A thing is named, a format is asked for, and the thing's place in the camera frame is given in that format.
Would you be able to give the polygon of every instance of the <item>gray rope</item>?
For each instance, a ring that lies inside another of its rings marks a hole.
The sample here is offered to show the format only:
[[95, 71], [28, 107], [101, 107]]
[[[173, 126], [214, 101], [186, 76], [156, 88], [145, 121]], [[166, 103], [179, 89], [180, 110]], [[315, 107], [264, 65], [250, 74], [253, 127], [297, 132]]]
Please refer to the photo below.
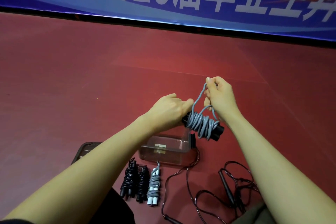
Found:
[[[191, 114], [189, 115], [187, 126], [186, 128], [190, 128], [191, 130], [194, 130], [197, 132], [198, 138], [206, 138], [207, 140], [210, 139], [211, 132], [217, 127], [219, 124], [219, 120], [217, 119], [215, 115], [215, 110], [213, 109], [212, 105], [208, 105], [202, 109], [199, 113], [194, 111], [195, 104], [199, 101], [202, 94], [205, 91], [207, 84], [205, 83], [203, 86], [203, 90], [201, 91], [200, 95], [196, 99], [195, 103], [192, 105]], [[209, 116], [203, 116], [202, 113], [205, 109], [208, 107], [212, 107], [212, 115], [216, 119], [214, 121], [213, 119], [210, 119]]]
[[156, 171], [160, 170], [160, 162], [157, 162], [157, 167], [153, 169], [152, 173], [150, 174], [150, 179], [149, 179], [149, 186], [148, 186], [148, 192], [147, 192], [147, 199], [149, 197], [157, 197], [157, 201], [160, 198], [160, 172], [157, 175]]

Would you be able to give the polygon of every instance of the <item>light blue wave design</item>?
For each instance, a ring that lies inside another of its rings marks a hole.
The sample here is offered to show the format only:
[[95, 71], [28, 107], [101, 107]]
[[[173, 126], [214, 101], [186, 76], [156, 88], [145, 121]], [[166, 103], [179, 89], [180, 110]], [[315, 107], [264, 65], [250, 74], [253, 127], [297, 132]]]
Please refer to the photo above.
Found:
[[37, 0], [67, 8], [99, 14], [102, 16], [144, 20], [151, 22], [193, 25], [216, 29], [239, 30], [248, 32], [280, 33], [280, 32], [312, 32], [336, 30], [335, 27], [288, 27], [248, 24], [202, 18], [157, 8], [147, 7], [122, 0]]

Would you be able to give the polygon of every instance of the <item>uncoiled jump rope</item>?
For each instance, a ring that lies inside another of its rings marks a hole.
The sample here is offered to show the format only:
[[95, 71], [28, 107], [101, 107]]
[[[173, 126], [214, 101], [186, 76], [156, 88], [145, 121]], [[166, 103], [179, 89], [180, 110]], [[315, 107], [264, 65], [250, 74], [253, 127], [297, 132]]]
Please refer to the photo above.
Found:
[[160, 162], [153, 169], [149, 179], [149, 189], [147, 192], [147, 205], [158, 205], [160, 199]]
[[[200, 95], [196, 99], [195, 103], [192, 105], [191, 114], [189, 115], [186, 128], [190, 128], [191, 130], [196, 131], [197, 135], [198, 135], [198, 138], [206, 138], [207, 140], [209, 140], [210, 136], [211, 136], [211, 132], [219, 124], [219, 120], [217, 119], [217, 117], [215, 115], [215, 111], [214, 111], [212, 105], [208, 105], [208, 106], [204, 107], [199, 113], [194, 111], [195, 104], [201, 98], [202, 94], [205, 91], [206, 86], [207, 86], [207, 84], [205, 83], [204, 86], [203, 86], [202, 92], [200, 93]], [[213, 119], [210, 119], [209, 116], [203, 116], [202, 115], [203, 111], [205, 109], [207, 109], [208, 107], [212, 107], [212, 115], [214, 116], [216, 121], [213, 120]]]

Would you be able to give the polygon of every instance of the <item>black sleeve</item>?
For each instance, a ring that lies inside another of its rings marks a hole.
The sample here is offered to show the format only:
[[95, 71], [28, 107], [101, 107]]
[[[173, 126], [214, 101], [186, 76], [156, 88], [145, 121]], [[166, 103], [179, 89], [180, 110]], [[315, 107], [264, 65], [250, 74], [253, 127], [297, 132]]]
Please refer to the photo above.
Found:
[[0, 224], [33, 224], [26, 220], [3, 220], [0, 221]]

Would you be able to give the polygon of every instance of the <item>forearm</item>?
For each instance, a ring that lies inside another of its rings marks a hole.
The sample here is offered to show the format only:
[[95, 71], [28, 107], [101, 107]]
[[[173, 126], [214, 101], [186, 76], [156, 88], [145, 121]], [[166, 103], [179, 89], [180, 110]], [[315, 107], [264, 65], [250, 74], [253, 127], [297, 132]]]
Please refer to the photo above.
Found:
[[243, 116], [227, 118], [267, 207], [279, 224], [333, 223], [336, 204]]
[[127, 161], [152, 134], [144, 116], [139, 117], [50, 180], [6, 219], [34, 224], [88, 222]]

